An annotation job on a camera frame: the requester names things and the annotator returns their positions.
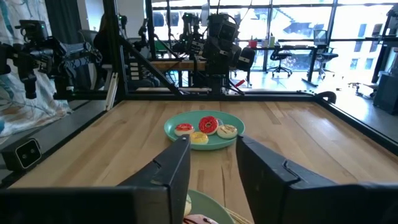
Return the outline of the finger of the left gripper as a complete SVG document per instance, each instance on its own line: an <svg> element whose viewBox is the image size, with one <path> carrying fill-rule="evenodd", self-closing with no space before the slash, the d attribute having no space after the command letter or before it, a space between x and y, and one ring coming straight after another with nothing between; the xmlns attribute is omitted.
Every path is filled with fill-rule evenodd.
<svg viewBox="0 0 398 224"><path fill-rule="evenodd" d="M232 45L231 47L231 63L230 67L236 67L241 54L241 47L238 45Z"/></svg>
<svg viewBox="0 0 398 224"><path fill-rule="evenodd" d="M242 49L238 58L238 69L242 71L250 71L256 52L249 47Z"/></svg>

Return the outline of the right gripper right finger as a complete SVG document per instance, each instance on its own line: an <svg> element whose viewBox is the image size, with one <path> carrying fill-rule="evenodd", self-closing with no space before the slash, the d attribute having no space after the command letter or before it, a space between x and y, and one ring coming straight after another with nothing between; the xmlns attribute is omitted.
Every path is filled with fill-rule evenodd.
<svg viewBox="0 0 398 224"><path fill-rule="evenodd" d="M309 193L294 199L297 190L336 185L274 152L248 136L238 136L239 176L255 223L320 223L320 198Z"/></svg>

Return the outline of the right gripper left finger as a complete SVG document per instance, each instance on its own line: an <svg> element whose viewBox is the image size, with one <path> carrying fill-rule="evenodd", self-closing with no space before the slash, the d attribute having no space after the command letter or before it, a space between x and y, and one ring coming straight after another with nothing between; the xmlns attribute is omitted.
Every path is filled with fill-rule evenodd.
<svg viewBox="0 0 398 224"><path fill-rule="evenodd" d="M180 136L120 183L129 188L121 223L183 223L190 178L190 140Z"/></svg>

